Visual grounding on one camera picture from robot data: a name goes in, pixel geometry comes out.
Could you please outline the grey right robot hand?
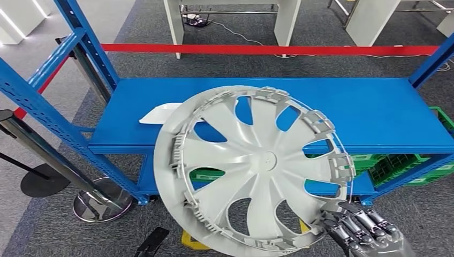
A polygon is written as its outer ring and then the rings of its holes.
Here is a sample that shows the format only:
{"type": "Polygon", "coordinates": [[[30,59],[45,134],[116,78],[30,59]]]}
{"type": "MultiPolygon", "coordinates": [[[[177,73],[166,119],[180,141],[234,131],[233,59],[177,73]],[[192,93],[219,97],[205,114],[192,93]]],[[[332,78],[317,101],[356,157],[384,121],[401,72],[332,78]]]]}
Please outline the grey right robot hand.
{"type": "Polygon", "coordinates": [[[416,256],[403,233],[373,209],[342,201],[321,209],[319,225],[346,256],[416,256]]]}

